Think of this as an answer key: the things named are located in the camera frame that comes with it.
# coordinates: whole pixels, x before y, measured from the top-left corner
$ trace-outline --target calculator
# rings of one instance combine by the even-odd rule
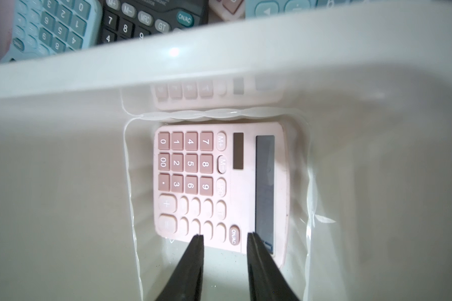
[[[1,62],[89,48],[101,16],[98,0],[16,0],[12,42]]]
[[[224,21],[244,18],[245,0],[209,0],[209,7]]]
[[[143,39],[207,22],[207,0],[105,0],[100,43]]]
[[[246,254],[257,232],[278,266],[290,212],[287,144],[278,122],[168,125],[154,139],[154,225],[169,239]]]

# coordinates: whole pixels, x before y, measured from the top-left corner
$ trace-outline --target pink button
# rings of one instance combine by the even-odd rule
[[[171,149],[172,150],[183,150],[184,149],[184,134],[181,132],[175,132],[171,135]]]
[[[159,146],[159,149],[168,150],[169,149],[169,133],[159,133],[159,135],[157,135],[157,138],[159,139],[159,143],[157,144]]]
[[[159,154],[159,170],[168,171],[169,170],[169,154]]]
[[[186,150],[198,150],[198,133],[187,132],[185,141]]]
[[[198,177],[186,176],[186,193],[190,195],[198,194]]]
[[[199,194],[202,196],[212,196],[212,178],[201,177],[199,179]]]
[[[175,174],[172,176],[173,186],[171,187],[172,192],[183,192],[183,176]]]
[[[167,174],[167,173],[160,173],[159,174],[158,188],[161,191],[169,191],[170,190],[169,174]]]
[[[202,132],[199,140],[202,151],[212,151],[212,132]]]
[[[173,166],[171,167],[171,169],[173,172],[183,171],[183,154],[173,154],[172,162]]]
[[[198,172],[198,155],[186,155],[186,172]]]
[[[202,173],[212,173],[212,155],[199,156],[199,171]]]

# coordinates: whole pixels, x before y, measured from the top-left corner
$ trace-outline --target gray button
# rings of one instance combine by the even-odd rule
[[[120,6],[120,2],[119,0],[106,0],[105,3],[107,3],[107,6],[118,11],[119,10],[119,6]]]
[[[161,19],[157,19],[154,22],[154,27],[156,27],[157,31],[162,33],[169,32],[169,29],[171,28],[166,21],[162,21]]]
[[[131,18],[135,17],[135,8],[128,3],[122,3],[122,12]]]
[[[146,24],[147,26],[151,26],[152,21],[154,21],[154,18],[151,15],[143,11],[140,11],[137,17],[139,18],[139,22]]]

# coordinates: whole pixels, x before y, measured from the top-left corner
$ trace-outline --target blue button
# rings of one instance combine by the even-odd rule
[[[183,12],[183,11],[179,11],[177,13],[176,19],[180,24],[182,24],[186,27],[191,27],[191,26],[193,26],[193,23],[194,23],[193,16],[186,12]]]
[[[298,12],[310,8],[310,2],[308,0],[290,0],[285,5],[285,13]]]
[[[276,15],[279,11],[278,3],[269,1],[258,3],[254,10],[254,15],[257,17]]]

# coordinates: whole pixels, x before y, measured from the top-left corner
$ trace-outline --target number button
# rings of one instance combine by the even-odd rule
[[[198,177],[186,176],[186,193],[189,195],[198,194]]]
[[[181,132],[174,132],[171,135],[171,140],[173,141],[171,149],[173,150],[183,150],[184,149],[184,134]]]
[[[117,38],[117,35],[113,33],[112,31],[109,31],[107,29],[102,30],[102,43],[112,43],[115,42]]]
[[[171,181],[173,183],[171,191],[183,193],[183,176],[175,174],[171,177]]]
[[[173,172],[183,171],[183,154],[173,154],[172,157],[173,167],[171,168]]]
[[[169,154],[159,154],[159,170],[160,171],[169,171],[170,164],[169,164]]]
[[[119,19],[119,17],[117,17],[117,15],[115,15],[109,11],[105,11],[104,12],[104,20],[102,21],[102,23],[107,27],[117,30],[118,19]]]
[[[198,172],[198,155],[186,155],[186,172]]]
[[[199,179],[199,194],[202,196],[212,196],[212,178],[201,177]]]
[[[198,150],[198,133],[187,132],[184,145],[186,150]]]
[[[212,155],[199,156],[199,171],[201,173],[212,173]]]
[[[202,132],[199,136],[200,149],[202,151],[212,151],[212,132]]]
[[[169,133],[159,133],[157,142],[160,150],[169,150]]]
[[[119,21],[119,33],[127,36],[128,38],[132,38],[134,31],[134,24],[125,19],[121,19]]]

